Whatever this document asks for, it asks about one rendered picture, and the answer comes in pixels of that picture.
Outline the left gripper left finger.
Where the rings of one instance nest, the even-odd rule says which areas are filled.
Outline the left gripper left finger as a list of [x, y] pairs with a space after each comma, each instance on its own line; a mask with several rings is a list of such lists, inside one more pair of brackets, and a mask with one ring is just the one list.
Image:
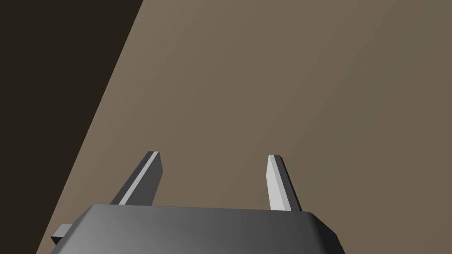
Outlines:
[[147, 152], [110, 204], [151, 206], [162, 175], [160, 153]]

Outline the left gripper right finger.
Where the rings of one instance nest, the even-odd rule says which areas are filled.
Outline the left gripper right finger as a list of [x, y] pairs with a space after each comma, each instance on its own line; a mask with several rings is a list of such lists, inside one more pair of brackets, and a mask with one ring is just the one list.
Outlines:
[[270, 154], [267, 161], [266, 183], [270, 210], [302, 211], [283, 158]]

